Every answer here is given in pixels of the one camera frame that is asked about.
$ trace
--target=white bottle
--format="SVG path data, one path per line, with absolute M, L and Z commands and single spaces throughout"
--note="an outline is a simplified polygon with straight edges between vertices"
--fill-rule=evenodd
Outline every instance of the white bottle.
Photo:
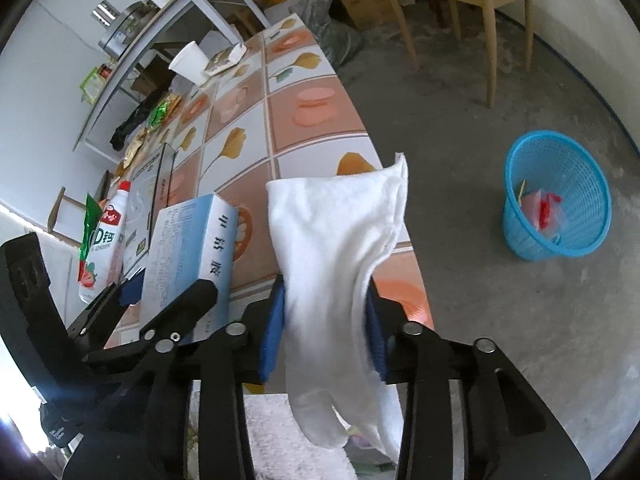
M 130 188 L 128 180 L 120 183 L 116 196 L 107 205 L 95 229 L 80 279 L 80 299 L 85 303 L 91 303 L 108 285 L 120 279 Z

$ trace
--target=gray floor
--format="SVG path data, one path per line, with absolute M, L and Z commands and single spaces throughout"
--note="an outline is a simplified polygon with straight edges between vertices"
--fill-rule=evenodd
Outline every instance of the gray floor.
M 428 7 L 408 16 L 421 69 L 391 24 L 339 75 L 383 164 L 404 152 L 406 223 L 438 332 L 497 341 L 562 422 L 595 477 L 640 413 L 640 160 L 596 96 L 536 42 L 498 19 L 495 107 L 484 107 L 481 14 L 463 9 L 463 41 L 437 29 Z M 581 142 L 606 172 L 610 234 L 583 258 L 528 263 L 500 225 L 502 166 L 528 130 Z

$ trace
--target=screw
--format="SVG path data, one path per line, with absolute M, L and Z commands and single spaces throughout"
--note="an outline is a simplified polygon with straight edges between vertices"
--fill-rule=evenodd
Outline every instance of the screw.
M 476 340 L 474 344 L 479 351 L 484 352 L 485 354 L 490 354 L 495 350 L 495 343 L 485 337 L 481 337 Z
M 174 343 L 168 339 L 161 339 L 156 343 L 156 351 L 161 354 L 166 354 L 174 349 Z
M 230 323 L 226 326 L 226 333 L 229 335 L 242 335 L 246 327 L 242 323 Z
M 408 335 L 420 335 L 422 333 L 422 325 L 415 321 L 409 321 L 404 324 L 402 331 Z

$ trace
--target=metal table frame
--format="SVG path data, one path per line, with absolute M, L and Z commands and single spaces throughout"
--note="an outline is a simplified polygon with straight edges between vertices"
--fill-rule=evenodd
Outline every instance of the metal table frame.
M 264 27 L 269 27 L 271 24 L 268 22 L 262 11 L 256 6 L 253 0 L 242 0 L 244 4 L 251 9 L 254 15 L 260 20 Z M 207 16 L 213 25 L 232 43 L 236 44 L 242 41 L 234 30 L 229 26 L 224 17 L 214 8 L 209 0 L 173 0 L 164 6 L 158 14 L 149 22 L 146 28 L 140 33 L 140 35 L 131 43 L 128 49 L 118 60 L 118 64 L 111 73 L 110 78 L 102 89 L 97 101 L 89 112 L 86 121 L 82 125 L 82 129 L 76 139 L 73 146 L 73 151 L 76 150 L 78 145 L 82 142 L 95 152 L 99 153 L 103 157 L 107 158 L 115 164 L 119 163 L 119 158 L 103 152 L 92 140 L 89 138 L 89 133 L 98 121 L 100 114 L 103 112 L 111 97 L 116 93 L 121 82 L 126 78 L 129 71 L 136 65 L 146 53 L 146 51 L 154 44 L 154 40 L 158 36 L 179 20 L 188 10 L 193 6 L 198 7 L 201 12 Z

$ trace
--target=blue trash basket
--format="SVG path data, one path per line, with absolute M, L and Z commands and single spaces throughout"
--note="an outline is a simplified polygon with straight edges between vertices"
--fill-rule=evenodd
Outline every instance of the blue trash basket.
M 556 241 L 537 232 L 520 210 L 515 193 L 525 179 L 524 194 L 542 189 L 562 197 L 565 222 Z M 589 152 L 567 136 L 540 130 L 516 140 L 504 165 L 504 185 L 504 238 L 525 260 L 584 256 L 594 251 L 609 232 L 611 195 L 607 180 Z

